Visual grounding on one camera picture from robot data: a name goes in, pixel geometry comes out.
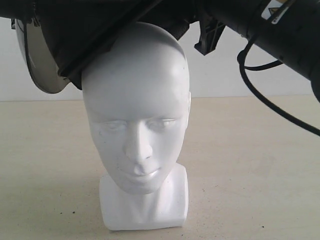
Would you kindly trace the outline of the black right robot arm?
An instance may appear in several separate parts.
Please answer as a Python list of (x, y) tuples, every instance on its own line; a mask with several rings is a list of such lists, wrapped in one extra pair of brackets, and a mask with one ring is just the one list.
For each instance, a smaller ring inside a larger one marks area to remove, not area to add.
[(215, 50), (225, 27), (310, 80), (320, 97), (320, 2), (318, 0), (197, 0), (204, 56)]

